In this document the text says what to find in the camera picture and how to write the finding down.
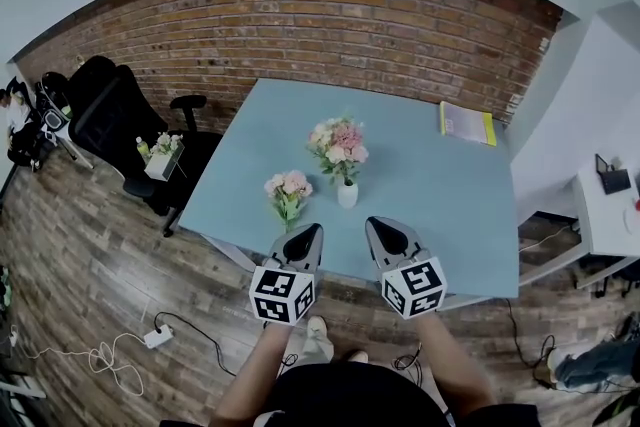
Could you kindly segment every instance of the plug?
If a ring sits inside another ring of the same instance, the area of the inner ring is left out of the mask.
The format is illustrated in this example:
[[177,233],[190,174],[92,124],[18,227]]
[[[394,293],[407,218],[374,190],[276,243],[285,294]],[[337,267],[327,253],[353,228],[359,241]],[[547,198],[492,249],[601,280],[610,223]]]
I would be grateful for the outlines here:
[[149,349],[155,349],[159,345],[173,338],[173,330],[166,324],[160,326],[160,332],[156,329],[144,335],[144,343]]

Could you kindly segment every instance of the brick wall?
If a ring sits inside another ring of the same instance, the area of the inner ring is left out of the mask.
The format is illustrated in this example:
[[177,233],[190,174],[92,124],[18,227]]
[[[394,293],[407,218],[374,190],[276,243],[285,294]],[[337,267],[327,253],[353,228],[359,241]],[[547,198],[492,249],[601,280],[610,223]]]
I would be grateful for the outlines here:
[[199,122],[216,131],[259,77],[447,99],[508,122],[561,14],[546,0],[97,0],[15,60],[37,80],[106,55],[172,124],[172,98],[208,96]]

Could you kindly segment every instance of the flower vase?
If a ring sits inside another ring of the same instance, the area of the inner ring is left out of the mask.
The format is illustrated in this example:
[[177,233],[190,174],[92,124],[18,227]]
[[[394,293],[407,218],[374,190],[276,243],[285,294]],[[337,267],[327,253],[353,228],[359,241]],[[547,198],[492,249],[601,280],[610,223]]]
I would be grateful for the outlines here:
[[358,184],[351,182],[351,185],[341,184],[338,186],[338,203],[342,208],[350,209],[358,201]]

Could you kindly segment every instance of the black shirt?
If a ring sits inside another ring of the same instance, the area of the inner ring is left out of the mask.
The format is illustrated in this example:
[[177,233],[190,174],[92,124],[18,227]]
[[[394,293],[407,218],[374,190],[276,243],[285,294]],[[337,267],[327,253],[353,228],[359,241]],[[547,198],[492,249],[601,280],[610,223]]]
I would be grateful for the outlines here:
[[[448,427],[427,393],[387,368],[331,363],[292,368],[276,382],[265,411],[268,427],[322,425]],[[540,427],[535,406],[505,404],[479,409],[460,427]]]

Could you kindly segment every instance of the white cable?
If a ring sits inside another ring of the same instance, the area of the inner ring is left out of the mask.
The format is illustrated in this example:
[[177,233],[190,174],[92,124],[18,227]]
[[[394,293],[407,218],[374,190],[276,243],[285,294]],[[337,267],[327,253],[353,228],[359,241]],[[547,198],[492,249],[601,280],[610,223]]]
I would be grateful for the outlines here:
[[566,230],[567,228],[569,228],[569,226],[565,226],[564,228],[559,229],[557,232],[555,232],[553,235],[549,235],[548,237],[545,237],[544,239],[542,239],[540,242],[536,242],[535,244],[531,244],[530,246],[527,247],[523,247],[520,251],[518,251],[518,253],[522,253],[523,251],[526,251],[527,249],[531,249],[532,247],[536,247],[539,246],[540,244],[542,244],[543,242],[552,239],[553,237],[555,237],[556,235],[559,235],[561,232],[563,232],[564,230]]
[[[15,326],[11,326],[11,333],[15,334],[17,336],[18,335],[18,329]],[[94,374],[99,374],[100,372],[104,372],[107,369],[111,370],[111,372],[113,373],[113,377],[116,380],[116,384],[118,385],[118,388],[120,388],[125,393],[128,393],[129,395],[133,395],[134,397],[141,397],[142,394],[144,393],[144,384],[142,382],[142,377],[140,377],[140,373],[138,372],[136,367],[134,367],[133,365],[122,365],[121,367],[114,367],[115,356],[116,356],[116,343],[123,336],[130,336],[132,338],[135,338],[142,345],[144,345],[146,347],[146,343],[144,342],[144,340],[142,340],[141,338],[137,337],[136,335],[131,334],[131,333],[122,333],[121,335],[116,336],[116,338],[113,341],[113,344],[111,345],[111,347],[109,347],[105,342],[100,342],[100,348],[99,349],[91,349],[90,351],[63,352],[63,351],[57,351],[55,349],[52,349],[51,347],[47,347],[46,349],[40,351],[35,356],[30,356],[29,354],[27,354],[27,352],[24,350],[24,348],[22,348],[22,352],[24,352],[24,355],[29,359],[38,359],[40,356],[42,356],[43,354],[45,354],[46,352],[49,352],[49,351],[55,352],[56,354],[59,354],[61,356],[88,356],[88,358],[89,358],[89,368],[91,369],[91,371]],[[93,368],[93,365],[91,364],[91,358],[92,357],[102,360],[102,362],[106,366],[104,368],[101,368],[100,370],[96,370],[95,368]],[[125,368],[130,368],[131,370],[133,370],[135,372],[136,376],[138,377],[138,382],[140,383],[140,392],[139,393],[131,391],[131,390],[128,390],[127,388],[122,386],[122,384],[120,384],[120,381],[118,380],[118,372],[120,370],[124,370]]]

